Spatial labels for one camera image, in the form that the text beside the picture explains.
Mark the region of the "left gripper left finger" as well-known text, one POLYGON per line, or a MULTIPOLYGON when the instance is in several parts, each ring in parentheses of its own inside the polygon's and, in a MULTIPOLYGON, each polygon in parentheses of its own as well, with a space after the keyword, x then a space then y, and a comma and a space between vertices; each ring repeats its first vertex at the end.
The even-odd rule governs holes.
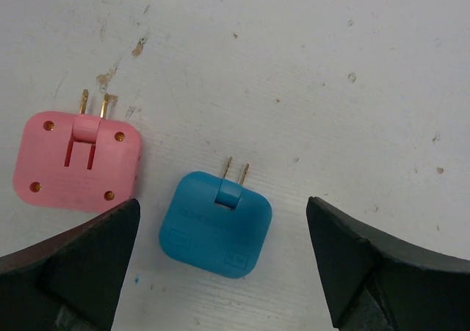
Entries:
POLYGON ((139 223, 129 199, 1 257, 1 329, 110 330, 139 223))

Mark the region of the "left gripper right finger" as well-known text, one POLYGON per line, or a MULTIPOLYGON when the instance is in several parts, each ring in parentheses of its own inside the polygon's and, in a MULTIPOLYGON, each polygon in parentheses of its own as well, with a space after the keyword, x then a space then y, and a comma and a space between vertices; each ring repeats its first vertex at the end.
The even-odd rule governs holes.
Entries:
POLYGON ((306 217, 338 330, 468 330, 469 261, 398 239, 319 197, 306 217))

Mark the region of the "pink plug adapter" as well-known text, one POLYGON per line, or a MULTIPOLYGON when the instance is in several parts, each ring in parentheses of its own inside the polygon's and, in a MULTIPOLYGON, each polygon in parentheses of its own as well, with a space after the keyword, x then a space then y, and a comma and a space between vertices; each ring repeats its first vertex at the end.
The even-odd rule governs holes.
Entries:
POLYGON ((102 213, 132 198, 142 155, 140 132, 107 118, 114 96, 105 94, 98 115, 47 111, 25 124, 12 186, 25 203, 102 213))

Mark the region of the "blue plug adapter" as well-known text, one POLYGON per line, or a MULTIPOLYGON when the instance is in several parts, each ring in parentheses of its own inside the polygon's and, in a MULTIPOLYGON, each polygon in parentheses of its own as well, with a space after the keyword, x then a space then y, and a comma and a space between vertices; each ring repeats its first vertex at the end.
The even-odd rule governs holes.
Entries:
POLYGON ((272 221, 272 207, 245 188, 245 166, 238 181, 194 171, 178 183, 159 231, 170 258, 231 279, 251 273, 272 221))

